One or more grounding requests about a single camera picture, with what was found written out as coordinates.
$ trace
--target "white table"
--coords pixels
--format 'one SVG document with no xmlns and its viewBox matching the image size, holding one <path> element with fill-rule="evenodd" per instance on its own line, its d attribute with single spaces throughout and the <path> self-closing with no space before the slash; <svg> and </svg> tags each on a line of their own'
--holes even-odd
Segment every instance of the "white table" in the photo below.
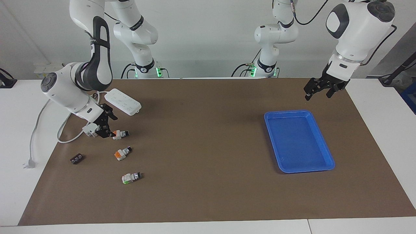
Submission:
<svg viewBox="0 0 416 234">
<path fill-rule="evenodd" d="M 416 204 L 416 116 L 393 88 L 378 80 L 351 80 L 347 91 L 374 139 Z M 416 217 L 376 219 L 311 219 L 242 222 L 150 224 L 72 224 L 15 227 L 56 145 L 56 132 L 68 111 L 51 102 L 39 122 L 34 140 L 35 169 L 23 169 L 37 114 L 47 101 L 40 80 L 20 80 L 0 90 L 0 233 L 416 233 Z"/>
</svg>

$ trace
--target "power strip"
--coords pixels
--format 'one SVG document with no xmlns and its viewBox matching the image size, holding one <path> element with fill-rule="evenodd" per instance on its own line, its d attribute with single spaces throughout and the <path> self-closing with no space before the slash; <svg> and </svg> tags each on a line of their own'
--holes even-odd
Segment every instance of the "power strip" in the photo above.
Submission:
<svg viewBox="0 0 416 234">
<path fill-rule="evenodd" d="M 138 113 L 141 109 L 141 104 L 138 101 L 118 89 L 112 89 L 104 95 L 104 98 L 130 116 Z"/>
</svg>

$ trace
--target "brown mat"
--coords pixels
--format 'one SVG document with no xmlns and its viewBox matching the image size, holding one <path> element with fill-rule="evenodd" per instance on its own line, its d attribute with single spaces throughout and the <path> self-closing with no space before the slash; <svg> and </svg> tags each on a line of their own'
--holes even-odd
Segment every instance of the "brown mat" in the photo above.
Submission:
<svg viewBox="0 0 416 234">
<path fill-rule="evenodd" d="M 19 225 L 416 216 L 347 92 L 306 102 L 306 82 L 115 80 L 143 105 L 132 117 L 114 109 L 112 130 L 131 136 L 58 144 Z M 315 116 L 334 170 L 279 170 L 263 115 L 298 109 Z M 84 124 L 71 117 L 62 139 Z M 77 153 L 86 159 L 72 165 Z M 143 179 L 122 184 L 138 171 Z"/>
</svg>

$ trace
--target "white cable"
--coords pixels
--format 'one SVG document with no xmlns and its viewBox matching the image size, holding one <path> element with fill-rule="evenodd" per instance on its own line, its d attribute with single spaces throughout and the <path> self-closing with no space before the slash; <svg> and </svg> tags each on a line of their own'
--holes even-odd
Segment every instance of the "white cable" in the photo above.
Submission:
<svg viewBox="0 0 416 234">
<path fill-rule="evenodd" d="M 33 161 L 33 157 L 32 157 L 32 142 L 33 142 L 33 137 L 35 135 L 35 131 L 36 131 L 37 126 L 39 124 L 40 115 L 42 114 L 43 110 L 45 110 L 45 107 L 46 107 L 46 105 L 48 105 L 49 102 L 50 102 L 50 99 L 45 103 L 45 105 L 43 105 L 42 109 L 40 110 L 40 112 L 39 112 L 39 114 L 37 116 L 35 128 L 33 129 L 32 135 L 30 136 L 29 160 L 28 160 L 27 164 L 24 164 L 24 168 L 34 168 L 35 165 L 36 165 L 35 162 Z"/>
<path fill-rule="evenodd" d="M 97 104 L 100 104 L 100 93 L 107 93 L 107 92 L 96 92 L 97 93 Z M 64 128 L 64 126 L 65 126 L 65 124 L 67 123 L 67 121 L 68 121 L 68 119 L 69 119 L 69 117 L 71 116 L 71 114 L 72 113 L 70 113 L 69 115 L 68 115 L 68 117 L 65 119 L 65 121 L 62 123 L 62 125 L 61 125 L 61 127 L 59 127 L 59 129 L 58 129 L 58 133 L 57 133 L 57 139 L 58 139 L 58 142 L 59 143 L 62 143 L 62 144 L 66 144 L 66 143 L 70 143 L 70 142 L 73 142 L 73 141 L 75 141 L 76 139 L 78 139 L 78 137 L 80 137 L 81 135 L 82 135 L 82 133 L 84 132 L 84 131 L 81 131 L 76 137 L 74 137 L 74 138 L 72 138 L 71 140 L 69 140 L 69 141 L 61 141 L 59 138 L 61 137 L 61 134 L 62 134 L 62 130 L 63 130 L 63 128 Z"/>
</svg>

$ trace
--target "blue plastic tray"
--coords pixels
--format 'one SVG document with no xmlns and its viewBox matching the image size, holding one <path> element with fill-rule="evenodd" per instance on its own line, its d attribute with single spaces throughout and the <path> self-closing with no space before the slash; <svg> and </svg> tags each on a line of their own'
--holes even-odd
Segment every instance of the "blue plastic tray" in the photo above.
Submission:
<svg viewBox="0 0 416 234">
<path fill-rule="evenodd" d="M 276 111 L 264 115 L 277 164 L 285 173 L 332 170 L 334 159 L 307 110 Z"/>
</svg>

